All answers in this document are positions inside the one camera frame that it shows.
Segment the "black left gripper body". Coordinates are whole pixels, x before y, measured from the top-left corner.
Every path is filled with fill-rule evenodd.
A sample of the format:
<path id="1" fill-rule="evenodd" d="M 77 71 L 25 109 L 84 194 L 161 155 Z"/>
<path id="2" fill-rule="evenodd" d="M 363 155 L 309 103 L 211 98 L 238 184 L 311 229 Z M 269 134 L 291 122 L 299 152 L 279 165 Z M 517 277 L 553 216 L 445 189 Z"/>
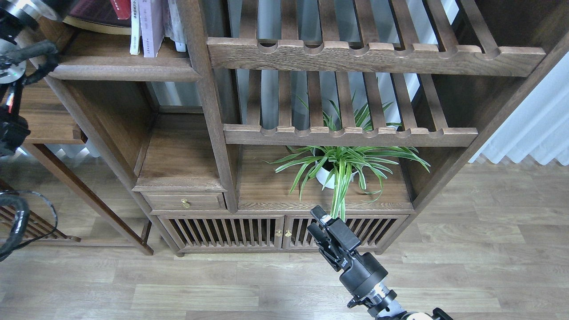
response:
<path id="1" fill-rule="evenodd" d="M 30 20 L 38 21 L 41 16 L 49 20 L 63 21 L 78 0 L 30 0 Z"/>

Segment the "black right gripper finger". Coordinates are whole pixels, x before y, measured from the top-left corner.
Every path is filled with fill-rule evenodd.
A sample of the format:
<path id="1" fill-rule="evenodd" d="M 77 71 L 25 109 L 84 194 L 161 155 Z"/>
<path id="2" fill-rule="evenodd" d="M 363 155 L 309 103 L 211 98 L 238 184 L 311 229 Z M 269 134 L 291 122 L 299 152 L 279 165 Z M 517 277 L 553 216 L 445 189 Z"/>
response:
<path id="1" fill-rule="evenodd" d="M 350 253 L 353 252 L 360 244 L 361 241 L 356 237 L 356 235 L 348 228 L 346 223 L 340 218 L 332 218 L 327 214 L 321 206 L 317 205 L 310 210 L 311 215 L 320 223 L 323 227 L 322 231 L 326 231 L 329 238 L 335 237 L 339 242 L 339 246 L 343 251 Z"/>
<path id="2" fill-rule="evenodd" d="M 321 253 L 331 267 L 338 272 L 340 269 L 343 269 L 343 253 L 337 239 L 334 236 L 329 238 L 327 236 L 327 227 L 325 227 L 325 230 L 326 231 L 321 231 L 317 223 L 311 223 L 308 226 L 309 233 L 313 239 L 315 239 L 319 247 L 319 253 Z"/>

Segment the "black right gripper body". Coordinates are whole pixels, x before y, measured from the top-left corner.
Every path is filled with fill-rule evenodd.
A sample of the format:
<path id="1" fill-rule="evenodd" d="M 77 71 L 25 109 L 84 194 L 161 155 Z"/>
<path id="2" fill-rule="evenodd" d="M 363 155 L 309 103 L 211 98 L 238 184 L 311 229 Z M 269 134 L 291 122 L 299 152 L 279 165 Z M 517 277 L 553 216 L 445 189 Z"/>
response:
<path id="1" fill-rule="evenodd" d="M 389 295 L 389 289 L 383 284 L 388 272 L 371 253 L 360 255 L 353 251 L 330 256 L 329 262 L 333 268 L 336 271 L 343 269 L 340 282 L 354 299 L 384 299 Z"/>

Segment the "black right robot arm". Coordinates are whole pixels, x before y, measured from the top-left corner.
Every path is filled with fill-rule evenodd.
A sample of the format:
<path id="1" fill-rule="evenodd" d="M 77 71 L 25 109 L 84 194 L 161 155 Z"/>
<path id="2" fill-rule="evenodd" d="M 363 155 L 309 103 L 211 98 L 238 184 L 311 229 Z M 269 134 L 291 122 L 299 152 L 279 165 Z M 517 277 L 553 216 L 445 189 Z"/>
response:
<path id="1" fill-rule="evenodd" d="M 372 253 L 361 255 L 357 247 L 361 241 L 339 218 L 327 214 L 317 205 L 310 213 L 323 227 L 312 223 L 308 231 L 315 239 L 319 253 L 340 275 L 340 282 L 353 298 L 347 307 L 364 305 L 368 314 L 376 320 L 450 320 L 451 316 L 435 308 L 433 314 L 425 312 L 409 312 L 402 308 L 396 300 L 396 292 L 384 284 L 388 272 Z"/>

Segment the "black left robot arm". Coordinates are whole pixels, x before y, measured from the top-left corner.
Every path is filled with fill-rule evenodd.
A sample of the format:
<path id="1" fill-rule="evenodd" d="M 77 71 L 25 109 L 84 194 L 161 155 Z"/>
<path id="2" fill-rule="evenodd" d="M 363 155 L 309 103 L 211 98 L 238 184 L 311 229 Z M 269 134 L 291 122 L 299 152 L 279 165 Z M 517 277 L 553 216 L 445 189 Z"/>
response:
<path id="1" fill-rule="evenodd" d="M 41 17 L 62 21 L 75 0 L 3 0 L 1 2 L 1 155 L 12 156 L 27 136 L 20 116 L 23 88 L 43 79 L 59 64 L 59 49 L 50 40 L 20 47 L 16 39 L 34 30 Z"/>

